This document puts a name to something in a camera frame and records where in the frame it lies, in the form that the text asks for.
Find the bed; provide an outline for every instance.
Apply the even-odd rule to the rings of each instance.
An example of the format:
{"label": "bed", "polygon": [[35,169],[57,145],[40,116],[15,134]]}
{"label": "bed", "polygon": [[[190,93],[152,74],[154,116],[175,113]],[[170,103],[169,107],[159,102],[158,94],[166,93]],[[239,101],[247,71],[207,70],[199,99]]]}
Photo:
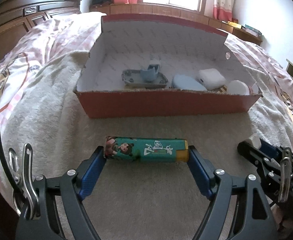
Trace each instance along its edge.
{"label": "bed", "polygon": [[[225,43],[263,92],[248,113],[89,119],[73,88],[101,33],[103,14],[80,14],[80,0],[18,1],[3,14],[18,11],[20,16],[0,24],[0,125],[5,150],[12,147],[21,156],[24,143],[33,146],[33,177],[60,176],[77,167],[107,135],[185,138],[215,167],[235,176],[256,174],[236,151],[254,132],[293,149],[293,80],[261,47],[232,34]],[[35,9],[28,14],[28,8]],[[1,164],[0,192],[12,205]],[[84,205],[102,239],[191,239],[208,201],[185,163],[108,161]],[[228,234],[234,206],[232,199],[221,239]],[[72,239],[59,199],[58,208]]]}

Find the gray tray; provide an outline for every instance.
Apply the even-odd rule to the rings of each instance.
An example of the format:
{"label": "gray tray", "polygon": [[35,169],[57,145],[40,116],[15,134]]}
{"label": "gray tray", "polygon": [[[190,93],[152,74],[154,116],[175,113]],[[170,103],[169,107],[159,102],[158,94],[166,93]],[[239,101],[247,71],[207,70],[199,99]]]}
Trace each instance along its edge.
{"label": "gray tray", "polygon": [[168,79],[162,73],[158,73],[156,80],[145,82],[140,76],[140,70],[126,69],[122,72],[122,80],[133,88],[165,88]]}

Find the pink bedsheet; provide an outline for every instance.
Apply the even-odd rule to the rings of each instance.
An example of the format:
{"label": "pink bedsheet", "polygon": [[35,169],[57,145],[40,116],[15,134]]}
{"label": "pink bedsheet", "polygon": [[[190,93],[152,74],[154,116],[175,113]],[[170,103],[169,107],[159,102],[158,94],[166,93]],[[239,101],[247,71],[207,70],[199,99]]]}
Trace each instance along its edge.
{"label": "pink bedsheet", "polygon": [[[101,33],[102,15],[91,12],[47,20],[32,28],[5,56],[0,64],[1,134],[25,88],[48,62],[70,51],[91,49]],[[3,176],[0,173],[0,186]]]}
{"label": "pink bedsheet", "polygon": [[243,65],[255,68],[267,75],[268,89],[272,91],[274,98],[283,104],[284,108],[289,105],[290,113],[293,116],[293,80],[288,72],[256,44],[242,41],[232,34],[228,36],[225,44]]}

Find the wooden board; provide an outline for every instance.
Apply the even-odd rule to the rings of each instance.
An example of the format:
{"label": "wooden board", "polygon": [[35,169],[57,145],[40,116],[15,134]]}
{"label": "wooden board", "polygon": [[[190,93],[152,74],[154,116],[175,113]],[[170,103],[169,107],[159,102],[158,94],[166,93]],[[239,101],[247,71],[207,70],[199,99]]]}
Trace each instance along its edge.
{"label": "wooden board", "polygon": [[0,4],[0,60],[30,29],[56,16],[80,12],[81,0],[3,0]]}
{"label": "wooden board", "polygon": [[192,22],[208,25],[216,29],[222,29],[228,33],[232,33],[238,38],[253,42],[257,45],[261,45],[262,38],[253,36],[251,33],[247,33],[244,30],[233,28],[232,26],[223,23],[222,21],[207,17],[199,11],[189,10],[172,5],[163,5],[155,3],[138,3],[138,4],[111,4],[107,6],[97,7],[90,6],[90,12],[98,11],[106,13],[107,15],[115,14],[152,14],[152,15],[165,15],[175,18],[182,18],[190,20]]}

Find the light blue object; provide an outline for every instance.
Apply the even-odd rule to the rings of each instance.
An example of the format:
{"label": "light blue object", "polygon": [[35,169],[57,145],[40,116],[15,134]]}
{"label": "light blue object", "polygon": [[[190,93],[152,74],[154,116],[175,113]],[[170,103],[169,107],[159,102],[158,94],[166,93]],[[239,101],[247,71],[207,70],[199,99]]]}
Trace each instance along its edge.
{"label": "light blue object", "polygon": [[147,70],[145,69],[140,70],[141,78],[145,82],[152,82],[156,80],[159,73],[159,68],[160,68],[159,64],[150,64]]}
{"label": "light blue object", "polygon": [[172,86],[178,89],[194,90],[194,91],[207,91],[206,88],[197,82],[194,78],[176,74],[172,79]]}

